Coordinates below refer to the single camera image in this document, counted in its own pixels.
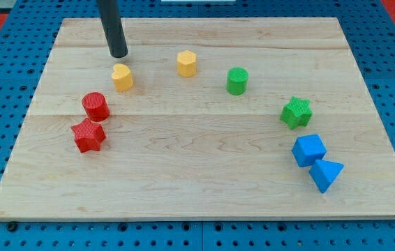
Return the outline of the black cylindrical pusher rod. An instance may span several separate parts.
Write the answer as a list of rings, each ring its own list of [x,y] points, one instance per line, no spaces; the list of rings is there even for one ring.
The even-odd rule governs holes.
[[[117,0],[96,0],[110,55],[124,58],[128,54]]]

